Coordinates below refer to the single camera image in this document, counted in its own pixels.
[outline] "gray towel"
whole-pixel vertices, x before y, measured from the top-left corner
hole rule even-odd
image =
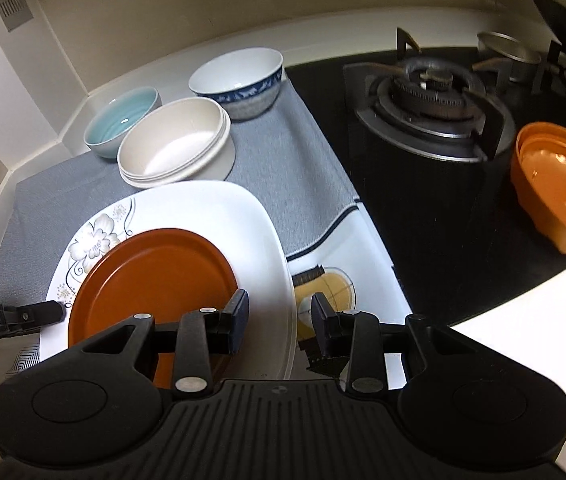
[[[236,161],[227,180],[263,204],[289,258],[354,205],[348,176],[289,81],[268,112],[233,124],[231,135]],[[0,303],[44,301],[71,237],[98,211],[137,191],[123,182],[116,162],[91,152],[19,183],[0,246]]]

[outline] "gas stove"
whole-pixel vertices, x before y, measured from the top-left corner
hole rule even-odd
[[[360,194],[413,312],[456,324],[566,269],[509,179],[516,132],[566,127],[566,85],[545,63],[532,86],[476,48],[397,50],[286,69]]]

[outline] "teal bowl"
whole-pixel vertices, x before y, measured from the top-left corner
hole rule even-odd
[[[144,87],[126,92],[112,99],[96,114],[85,129],[83,141],[97,155],[116,158],[118,148],[132,126],[159,106],[161,96],[156,88]]]

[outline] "blue floral band on bowl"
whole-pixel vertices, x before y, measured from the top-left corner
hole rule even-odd
[[[274,74],[267,76],[265,79],[261,79],[259,82],[252,85],[232,90],[231,92],[223,92],[222,94],[200,94],[197,92],[197,95],[201,97],[209,97],[221,104],[234,103],[236,101],[242,101],[243,99],[254,97],[255,95],[265,92],[268,88],[272,88],[274,85],[281,82],[282,75],[283,67],[281,66]]]

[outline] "metal bowl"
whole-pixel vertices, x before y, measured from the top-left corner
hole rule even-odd
[[[521,41],[500,32],[479,32],[478,51],[482,59],[507,57],[512,60],[510,81],[532,83],[541,63],[541,55]]]
[[[536,229],[566,254],[566,128],[525,126],[517,136],[510,177]]]

